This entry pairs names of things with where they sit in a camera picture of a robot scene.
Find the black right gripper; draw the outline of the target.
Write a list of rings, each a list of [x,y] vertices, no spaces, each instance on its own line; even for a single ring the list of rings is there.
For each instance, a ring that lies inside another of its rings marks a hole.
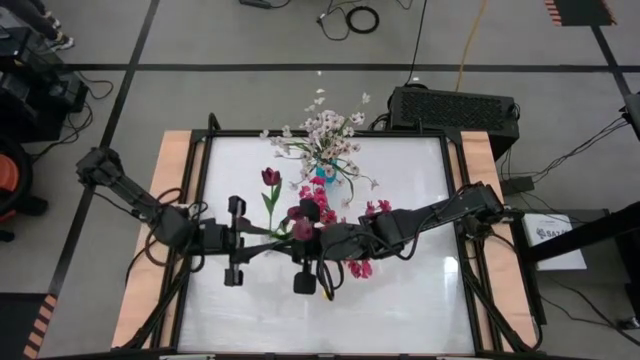
[[[292,261],[302,263],[302,271],[294,276],[294,292],[302,295],[313,295],[316,292],[316,276],[311,272],[312,262],[319,253],[319,230],[315,227],[319,220],[319,207],[312,200],[300,200],[298,205],[302,214],[314,226],[314,236],[309,241],[298,241],[283,245],[279,251],[288,255]],[[281,234],[292,234],[297,229],[298,217],[285,217],[279,224]]]

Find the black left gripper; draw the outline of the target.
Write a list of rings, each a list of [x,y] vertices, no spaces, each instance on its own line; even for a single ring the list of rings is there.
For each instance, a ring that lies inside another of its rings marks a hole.
[[[243,239],[238,230],[239,224],[246,212],[246,202],[237,195],[229,198],[228,212],[231,214],[231,225],[228,236],[229,265],[225,269],[224,285],[228,287],[243,285],[243,272],[240,270],[240,262],[236,259],[236,254],[243,247]],[[248,234],[270,236],[272,231],[266,228],[255,226],[247,218],[243,219],[243,231]],[[273,251],[280,252],[283,245],[289,245],[289,241],[275,243]],[[254,257],[264,253],[270,245],[256,245],[242,249],[242,262],[249,263]]]

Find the light wooden table board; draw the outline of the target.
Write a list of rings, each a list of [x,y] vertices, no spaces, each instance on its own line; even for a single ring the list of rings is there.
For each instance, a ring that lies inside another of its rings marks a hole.
[[[449,151],[454,163],[455,184],[460,185],[463,179],[481,181],[494,187],[498,195],[502,194],[487,133],[463,131],[461,144],[451,143]],[[158,195],[185,181],[187,199],[194,200],[196,178],[204,173],[203,152],[200,130],[165,132],[151,193]],[[527,300],[518,255],[509,248],[514,243],[511,228],[507,224],[497,224],[493,229],[498,236],[505,238],[491,237],[484,247],[485,268],[493,300],[523,342],[533,345],[539,334]],[[164,278],[174,275],[173,270],[165,271],[143,258],[134,262],[113,336],[114,347],[124,345],[143,325],[163,294]]]

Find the black perforated computer case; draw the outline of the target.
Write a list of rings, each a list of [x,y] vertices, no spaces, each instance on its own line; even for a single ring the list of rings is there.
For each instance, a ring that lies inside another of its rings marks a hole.
[[[484,131],[494,159],[519,139],[520,107],[511,97],[432,90],[421,84],[394,89],[387,130]]]

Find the black power adapter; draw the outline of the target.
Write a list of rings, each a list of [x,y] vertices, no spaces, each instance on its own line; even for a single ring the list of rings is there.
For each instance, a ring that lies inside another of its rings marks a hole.
[[[512,196],[535,189],[535,184],[530,176],[514,177],[500,181],[500,187],[504,196]]]

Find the black mat orange stripes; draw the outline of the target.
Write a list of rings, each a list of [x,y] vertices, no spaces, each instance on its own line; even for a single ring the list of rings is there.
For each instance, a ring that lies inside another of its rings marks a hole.
[[[606,0],[544,0],[556,26],[615,26],[616,18]]]
[[[0,293],[0,360],[36,360],[56,305],[51,294]]]

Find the orange black vacuum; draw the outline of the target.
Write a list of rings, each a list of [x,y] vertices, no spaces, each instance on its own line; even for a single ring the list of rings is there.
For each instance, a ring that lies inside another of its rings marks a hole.
[[[48,201],[31,194],[31,155],[13,138],[0,134],[0,224],[17,214],[42,216]]]

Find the white printed paper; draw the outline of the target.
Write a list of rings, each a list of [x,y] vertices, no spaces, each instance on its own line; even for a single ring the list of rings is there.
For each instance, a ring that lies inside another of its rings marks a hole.
[[[521,220],[527,247],[533,250],[537,271],[586,270],[579,248],[561,245],[557,237],[571,232],[574,225],[566,214],[525,213]]]

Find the black equipment cart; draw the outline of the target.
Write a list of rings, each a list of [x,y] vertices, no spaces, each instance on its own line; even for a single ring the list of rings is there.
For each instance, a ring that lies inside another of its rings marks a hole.
[[[0,26],[0,133],[20,143],[55,141],[88,87],[29,27]]]

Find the person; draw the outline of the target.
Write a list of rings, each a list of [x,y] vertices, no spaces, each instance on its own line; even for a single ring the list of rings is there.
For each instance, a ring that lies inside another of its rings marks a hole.
[[[75,40],[61,31],[61,22],[42,0],[0,0],[0,7],[40,33],[52,51],[67,50],[75,45]]]

